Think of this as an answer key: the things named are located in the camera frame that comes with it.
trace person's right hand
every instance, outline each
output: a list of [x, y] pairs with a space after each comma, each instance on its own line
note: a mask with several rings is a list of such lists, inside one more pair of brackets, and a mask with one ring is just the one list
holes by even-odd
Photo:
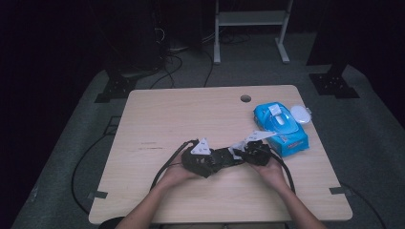
[[276, 159], [271, 158], [265, 166], [249, 165], [262, 177], [266, 185], [274, 188], [278, 193], [286, 188], [289, 189], [282, 166]]

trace wooden table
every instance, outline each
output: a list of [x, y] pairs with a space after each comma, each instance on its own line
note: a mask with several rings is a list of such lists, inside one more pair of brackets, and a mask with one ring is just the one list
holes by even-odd
[[[243, 102], [249, 95], [250, 102]], [[254, 108], [278, 101], [290, 108], [304, 102], [294, 86], [254, 86], [138, 90], [129, 95], [117, 135], [98, 186], [91, 223], [128, 214], [148, 193], [167, 159], [190, 139], [206, 137], [219, 149], [258, 130]], [[309, 149], [285, 157], [297, 196], [321, 220], [346, 220], [352, 209], [340, 187], [312, 123], [304, 126]], [[187, 180], [163, 200], [153, 222], [288, 221], [287, 208], [246, 164], [222, 169], [207, 179]]]

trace gray carpet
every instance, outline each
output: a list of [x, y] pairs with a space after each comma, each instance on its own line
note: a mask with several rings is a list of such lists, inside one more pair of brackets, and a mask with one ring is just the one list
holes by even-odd
[[[309, 73], [324, 73], [329, 66], [307, 67], [315, 37], [313, 33], [287, 34], [285, 45], [291, 62], [284, 65], [274, 44], [274, 36], [252, 35], [239, 45], [221, 46], [222, 64], [213, 68], [207, 87], [249, 85], [295, 85], [312, 111], [312, 121], [339, 180], [367, 199], [383, 218], [387, 228], [405, 225], [405, 132], [374, 93], [367, 78], [348, 67], [344, 78], [360, 98], [336, 99], [318, 95]], [[204, 47], [211, 56], [212, 45]], [[204, 52], [177, 54], [182, 67], [173, 73], [176, 88], [200, 88], [210, 70]], [[167, 70], [179, 60], [168, 58]], [[164, 71], [142, 78], [137, 89], [149, 87]], [[125, 99], [94, 103], [108, 77], [101, 72], [89, 85], [74, 114], [54, 147], [43, 172], [13, 228], [97, 228], [75, 204], [71, 177], [86, 150], [102, 137], [110, 117], [121, 115]], [[155, 88], [171, 88], [164, 78]], [[90, 210], [89, 194], [97, 189], [114, 137], [103, 137], [84, 157], [75, 176], [78, 200]], [[348, 196], [353, 218], [327, 222], [329, 228], [381, 228], [378, 218], [359, 195]]]

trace blue box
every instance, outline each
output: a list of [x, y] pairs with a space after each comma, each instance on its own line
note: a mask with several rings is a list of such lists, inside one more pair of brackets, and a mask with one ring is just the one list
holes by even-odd
[[283, 104], [272, 102], [257, 106], [254, 119], [262, 131], [277, 134], [266, 140], [280, 156], [290, 156], [309, 148], [307, 134]]

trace metal stand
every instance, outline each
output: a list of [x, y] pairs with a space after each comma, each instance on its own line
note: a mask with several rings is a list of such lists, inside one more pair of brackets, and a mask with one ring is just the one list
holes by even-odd
[[221, 63], [220, 26], [282, 26], [280, 36], [275, 38], [275, 41], [283, 63], [289, 63], [289, 58], [283, 42], [286, 35], [292, 2], [293, 0], [288, 0], [286, 10], [220, 12], [219, 0], [217, 0], [215, 6], [214, 63]]

